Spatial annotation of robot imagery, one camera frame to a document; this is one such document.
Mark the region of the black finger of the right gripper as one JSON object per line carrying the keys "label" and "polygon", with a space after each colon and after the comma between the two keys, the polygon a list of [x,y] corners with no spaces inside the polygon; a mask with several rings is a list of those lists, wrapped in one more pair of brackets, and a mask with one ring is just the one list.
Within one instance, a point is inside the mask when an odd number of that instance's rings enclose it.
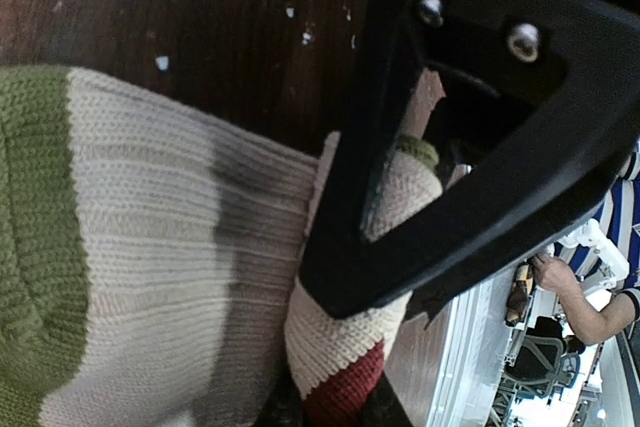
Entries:
{"label": "black finger of the right gripper", "polygon": [[[443,182],[376,241],[424,70]],[[639,0],[369,0],[342,131],[299,277],[333,318],[410,291],[435,315],[592,214],[639,134]]]}

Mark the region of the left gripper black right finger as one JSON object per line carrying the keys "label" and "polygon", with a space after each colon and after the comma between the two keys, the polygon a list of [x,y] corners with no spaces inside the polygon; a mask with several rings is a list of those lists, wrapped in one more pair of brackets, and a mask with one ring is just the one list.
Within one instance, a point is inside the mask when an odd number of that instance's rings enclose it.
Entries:
{"label": "left gripper black right finger", "polygon": [[413,426],[385,374],[368,396],[361,420],[363,427]]}

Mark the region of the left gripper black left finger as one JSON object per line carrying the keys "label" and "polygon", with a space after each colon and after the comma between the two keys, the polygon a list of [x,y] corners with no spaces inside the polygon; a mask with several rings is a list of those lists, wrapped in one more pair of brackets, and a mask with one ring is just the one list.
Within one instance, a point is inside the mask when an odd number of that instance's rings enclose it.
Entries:
{"label": "left gripper black left finger", "polygon": [[290,376],[281,376],[259,414],[259,427],[303,427],[302,401]]}

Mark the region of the striped beige brown sock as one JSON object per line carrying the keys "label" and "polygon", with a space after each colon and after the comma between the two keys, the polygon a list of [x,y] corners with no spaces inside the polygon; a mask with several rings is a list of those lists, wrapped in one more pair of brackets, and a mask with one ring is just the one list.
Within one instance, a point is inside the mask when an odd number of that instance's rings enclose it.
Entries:
{"label": "striped beige brown sock", "polygon": [[362,426],[407,298],[330,318],[298,279],[314,158],[105,74],[1,71],[1,422]]}

